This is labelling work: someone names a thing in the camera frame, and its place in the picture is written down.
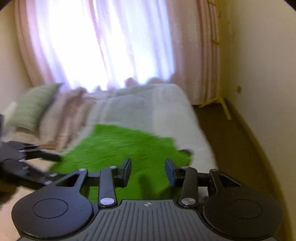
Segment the yellow wooden rack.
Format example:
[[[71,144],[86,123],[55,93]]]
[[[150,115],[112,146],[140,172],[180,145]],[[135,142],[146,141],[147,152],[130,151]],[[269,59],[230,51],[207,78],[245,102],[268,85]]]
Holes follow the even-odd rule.
[[[221,85],[221,38],[220,17],[217,1],[197,1],[201,31],[201,105],[222,105],[227,120],[232,120],[230,111],[222,97]]]

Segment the beige folded blanket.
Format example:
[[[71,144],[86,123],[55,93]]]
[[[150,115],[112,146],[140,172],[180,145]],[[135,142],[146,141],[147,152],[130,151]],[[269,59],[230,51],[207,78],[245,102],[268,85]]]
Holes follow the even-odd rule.
[[[58,152],[64,150],[84,126],[95,102],[82,87],[60,94],[41,119],[38,144]]]

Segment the green checked pillow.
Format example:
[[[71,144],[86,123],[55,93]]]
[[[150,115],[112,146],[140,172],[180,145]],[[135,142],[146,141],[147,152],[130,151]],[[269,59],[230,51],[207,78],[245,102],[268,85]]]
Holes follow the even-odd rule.
[[[45,110],[53,102],[61,84],[52,83],[33,87],[17,102],[11,125],[34,132]]]

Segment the pink window curtain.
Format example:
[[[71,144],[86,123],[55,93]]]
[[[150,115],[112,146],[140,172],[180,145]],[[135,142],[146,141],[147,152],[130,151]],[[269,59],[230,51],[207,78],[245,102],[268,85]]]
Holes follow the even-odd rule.
[[[201,105],[197,1],[15,1],[15,18],[34,86],[173,83]]]

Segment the green knitted sweater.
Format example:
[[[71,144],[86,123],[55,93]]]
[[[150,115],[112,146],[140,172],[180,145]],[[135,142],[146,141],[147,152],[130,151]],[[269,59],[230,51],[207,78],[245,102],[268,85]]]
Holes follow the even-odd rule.
[[[117,188],[118,200],[171,199],[165,160],[188,166],[191,154],[180,151],[172,138],[162,138],[139,130],[112,125],[96,125],[94,131],[63,155],[51,171],[68,174],[79,168],[90,173],[109,166],[120,166],[130,158],[132,172],[125,188]]]

